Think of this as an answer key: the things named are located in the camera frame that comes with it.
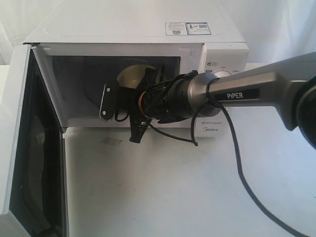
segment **microwave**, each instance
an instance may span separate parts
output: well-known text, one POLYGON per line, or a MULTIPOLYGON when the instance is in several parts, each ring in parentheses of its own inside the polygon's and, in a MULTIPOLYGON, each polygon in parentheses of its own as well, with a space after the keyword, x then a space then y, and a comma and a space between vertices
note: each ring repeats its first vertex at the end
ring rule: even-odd
POLYGON ((129 126, 99 119, 108 79, 140 64, 169 79, 244 70, 248 47, 227 12, 194 3, 65 0, 15 47, 0 104, 1 236, 71 235, 63 134, 129 126))

